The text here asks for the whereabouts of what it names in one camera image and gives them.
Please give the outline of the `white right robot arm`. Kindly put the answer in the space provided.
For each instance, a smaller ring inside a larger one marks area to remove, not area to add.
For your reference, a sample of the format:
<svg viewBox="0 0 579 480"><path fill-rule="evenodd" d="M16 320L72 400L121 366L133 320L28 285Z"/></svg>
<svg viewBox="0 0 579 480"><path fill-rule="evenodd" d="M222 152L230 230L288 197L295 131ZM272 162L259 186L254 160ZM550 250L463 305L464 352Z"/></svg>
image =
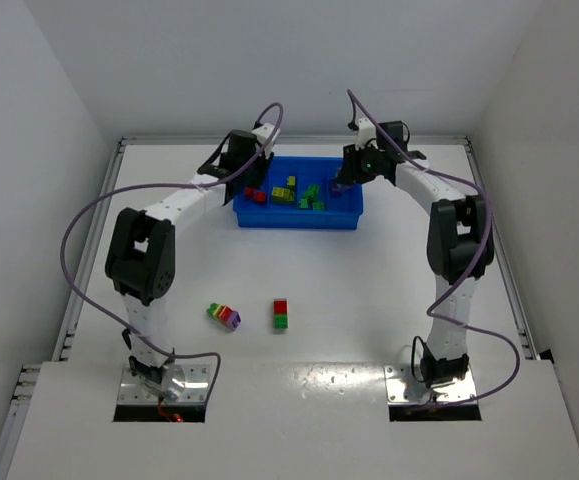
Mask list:
<svg viewBox="0 0 579 480"><path fill-rule="evenodd" d="M493 260L485 232L486 203L431 173L427 157L408 149L401 121L374 125L367 118L349 124L353 143L343 147L335 185L342 189L378 177L407 193L429 216L426 256L436 280L430 333L419 365L412 368L426 387L465 377L469 356L466 326L478 280Z"/></svg>

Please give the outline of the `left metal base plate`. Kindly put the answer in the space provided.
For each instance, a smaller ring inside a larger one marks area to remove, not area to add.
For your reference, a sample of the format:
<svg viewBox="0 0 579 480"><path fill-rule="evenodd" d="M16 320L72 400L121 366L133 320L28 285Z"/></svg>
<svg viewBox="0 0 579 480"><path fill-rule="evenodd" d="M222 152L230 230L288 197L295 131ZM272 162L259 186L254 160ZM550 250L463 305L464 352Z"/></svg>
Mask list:
<svg viewBox="0 0 579 480"><path fill-rule="evenodd" d="M162 381L156 383L134 375L126 366L117 394L121 406L155 406L162 400L166 406L201 406L209 389L209 365L170 364Z"/></svg>

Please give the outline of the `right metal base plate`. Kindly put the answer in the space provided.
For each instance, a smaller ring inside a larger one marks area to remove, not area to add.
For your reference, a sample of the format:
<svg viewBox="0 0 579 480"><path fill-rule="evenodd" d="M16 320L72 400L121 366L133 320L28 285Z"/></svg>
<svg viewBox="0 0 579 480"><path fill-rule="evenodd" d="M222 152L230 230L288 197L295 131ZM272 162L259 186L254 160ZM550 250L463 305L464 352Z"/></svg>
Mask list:
<svg viewBox="0 0 579 480"><path fill-rule="evenodd" d="M384 377L389 406L443 405L461 401L470 403L477 396L470 369L467 369L463 379L454 378L431 387L415 380L410 367L406 365L386 365Z"/></svg>

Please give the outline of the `red green lego stack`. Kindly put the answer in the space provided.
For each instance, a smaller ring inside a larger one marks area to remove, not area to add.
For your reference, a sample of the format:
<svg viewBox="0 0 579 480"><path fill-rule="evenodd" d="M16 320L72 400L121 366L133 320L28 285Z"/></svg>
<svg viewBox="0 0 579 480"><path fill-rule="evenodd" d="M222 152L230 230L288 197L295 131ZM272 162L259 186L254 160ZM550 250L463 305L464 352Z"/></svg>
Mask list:
<svg viewBox="0 0 579 480"><path fill-rule="evenodd" d="M273 302L273 328L275 330L288 328L288 303L286 299L275 299Z"/></svg>

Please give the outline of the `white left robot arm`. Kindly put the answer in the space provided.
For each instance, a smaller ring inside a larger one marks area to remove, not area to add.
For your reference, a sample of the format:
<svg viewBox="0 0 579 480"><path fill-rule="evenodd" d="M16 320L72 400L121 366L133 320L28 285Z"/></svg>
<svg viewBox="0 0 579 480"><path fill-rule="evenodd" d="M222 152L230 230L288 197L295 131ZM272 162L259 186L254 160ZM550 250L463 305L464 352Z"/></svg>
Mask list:
<svg viewBox="0 0 579 480"><path fill-rule="evenodd" d="M165 334L164 300L174 283L177 237L246 188L262 186L277 136L270 123L231 131L198 168L189 189L141 210L127 207L116 218L105 274L127 311L123 338L130 349L131 373L161 398L171 398L181 386L175 349Z"/></svg>

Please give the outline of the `blue divided plastic tray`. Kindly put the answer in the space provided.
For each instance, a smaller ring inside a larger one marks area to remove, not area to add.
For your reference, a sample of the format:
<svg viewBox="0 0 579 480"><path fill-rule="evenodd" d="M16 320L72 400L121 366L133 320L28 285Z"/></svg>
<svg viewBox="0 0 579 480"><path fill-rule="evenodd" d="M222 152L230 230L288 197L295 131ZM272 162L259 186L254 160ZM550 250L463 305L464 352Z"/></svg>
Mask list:
<svg viewBox="0 0 579 480"><path fill-rule="evenodd" d="M342 160L336 157L280 156L273 160L261 187L267 203L258 205L244 199L244 193L233 200L233 211L240 227L280 229L354 230L363 213L362 187L355 185L341 196L329 192ZM280 205L271 202L271 189L283 185L287 176L297 178L296 202ZM317 184L326 203L325 211L299 210L297 200L309 184Z"/></svg>

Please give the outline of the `small rainbow lego stack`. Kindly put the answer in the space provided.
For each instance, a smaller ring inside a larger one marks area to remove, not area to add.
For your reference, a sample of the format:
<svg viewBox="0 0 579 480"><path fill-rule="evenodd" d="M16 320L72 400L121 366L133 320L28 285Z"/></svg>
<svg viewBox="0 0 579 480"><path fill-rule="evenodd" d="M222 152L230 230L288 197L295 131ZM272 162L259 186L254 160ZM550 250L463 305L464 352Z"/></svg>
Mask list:
<svg viewBox="0 0 579 480"><path fill-rule="evenodd" d="M240 314L225 304L212 303L206 310L208 316L230 331L235 331L240 323Z"/></svg>

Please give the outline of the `metal base plate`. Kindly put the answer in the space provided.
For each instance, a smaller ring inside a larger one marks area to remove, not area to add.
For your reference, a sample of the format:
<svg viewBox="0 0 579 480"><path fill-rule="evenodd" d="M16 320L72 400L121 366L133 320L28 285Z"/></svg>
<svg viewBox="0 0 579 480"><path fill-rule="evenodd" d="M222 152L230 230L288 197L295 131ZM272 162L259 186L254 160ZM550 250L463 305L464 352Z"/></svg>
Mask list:
<svg viewBox="0 0 579 480"><path fill-rule="evenodd" d="M431 387L415 380L410 367L406 365L386 365L384 377L389 406L443 405L461 401L470 403L477 396L470 369L467 369L463 379L454 378Z"/></svg>
<svg viewBox="0 0 579 480"><path fill-rule="evenodd" d="M201 406L209 389L209 365L170 364L162 381L156 383L134 375L126 366L117 394L121 406L155 406L162 400L166 406Z"/></svg>

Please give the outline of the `red lego brick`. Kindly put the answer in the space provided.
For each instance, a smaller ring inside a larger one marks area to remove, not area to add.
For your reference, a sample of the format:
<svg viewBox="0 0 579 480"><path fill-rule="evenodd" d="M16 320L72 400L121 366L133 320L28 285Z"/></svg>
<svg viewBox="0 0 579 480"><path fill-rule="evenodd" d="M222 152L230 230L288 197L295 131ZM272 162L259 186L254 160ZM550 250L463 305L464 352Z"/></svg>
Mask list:
<svg viewBox="0 0 579 480"><path fill-rule="evenodd" d="M244 199L258 205L265 205L267 203L267 193L264 190L246 187L244 190Z"/></svg>

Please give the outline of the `lime lego brick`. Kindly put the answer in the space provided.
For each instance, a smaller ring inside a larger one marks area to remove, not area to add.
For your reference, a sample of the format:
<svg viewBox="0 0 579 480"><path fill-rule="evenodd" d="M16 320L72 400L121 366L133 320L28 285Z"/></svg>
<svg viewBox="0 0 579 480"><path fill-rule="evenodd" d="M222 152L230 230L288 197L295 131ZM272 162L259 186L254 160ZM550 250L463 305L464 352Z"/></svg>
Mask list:
<svg viewBox="0 0 579 480"><path fill-rule="evenodd" d="M271 202L280 205L290 205L296 202L297 178L294 175L287 176L283 185L273 186L271 189Z"/></svg>

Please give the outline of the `green lego pile in tray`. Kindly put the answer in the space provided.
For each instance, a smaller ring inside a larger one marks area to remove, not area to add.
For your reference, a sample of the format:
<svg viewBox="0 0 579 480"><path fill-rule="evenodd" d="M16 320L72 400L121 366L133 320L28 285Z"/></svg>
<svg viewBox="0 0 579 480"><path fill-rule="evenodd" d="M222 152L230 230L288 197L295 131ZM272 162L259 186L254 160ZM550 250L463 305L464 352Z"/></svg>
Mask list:
<svg viewBox="0 0 579 480"><path fill-rule="evenodd" d="M321 196L320 186L309 184L297 200L299 210L325 211L326 203Z"/></svg>

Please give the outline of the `purple lego brick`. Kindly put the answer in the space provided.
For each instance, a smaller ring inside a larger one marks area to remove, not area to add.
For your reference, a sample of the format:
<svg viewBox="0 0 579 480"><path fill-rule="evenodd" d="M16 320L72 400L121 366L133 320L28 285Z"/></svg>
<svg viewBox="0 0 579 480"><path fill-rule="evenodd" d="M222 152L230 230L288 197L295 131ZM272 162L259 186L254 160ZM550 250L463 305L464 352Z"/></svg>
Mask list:
<svg viewBox="0 0 579 480"><path fill-rule="evenodd" d="M341 196L345 191L344 185L340 185L337 183L335 179L332 179L329 183L329 192L332 196L337 197Z"/></svg>

